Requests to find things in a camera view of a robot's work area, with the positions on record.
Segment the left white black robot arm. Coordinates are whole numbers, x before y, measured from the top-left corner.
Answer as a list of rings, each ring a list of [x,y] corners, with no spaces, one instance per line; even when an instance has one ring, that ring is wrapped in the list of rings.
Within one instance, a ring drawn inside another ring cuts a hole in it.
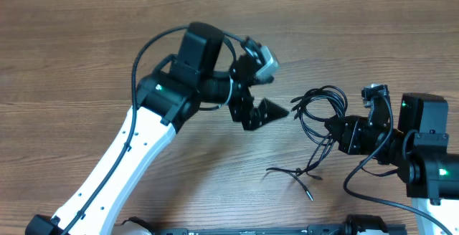
[[[193,115],[227,106],[245,130],[287,116],[269,100],[255,105],[250,94],[252,86],[271,83],[279,69],[269,47],[201,22],[181,31],[176,54],[132,78],[123,125],[85,182],[52,216],[34,216],[27,234],[146,233],[138,224],[118,227],[115,221],[146,169]]]

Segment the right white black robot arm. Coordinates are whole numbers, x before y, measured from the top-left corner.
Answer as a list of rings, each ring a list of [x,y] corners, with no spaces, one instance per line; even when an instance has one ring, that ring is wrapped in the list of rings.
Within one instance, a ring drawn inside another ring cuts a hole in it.
[[[370,109],[368,116],[333,117],[325,122],[340,151],[365,157],[344,185],[370,160],[376,160],[395,167],[412,204],[406,206],[349,188],[345,191],[414,213],[420,234],[458,232],[458,155],[448,152],[447,101],[439,95],[405,93],[399,122],[395,123],[387,93],[363,92],[362,99]]]

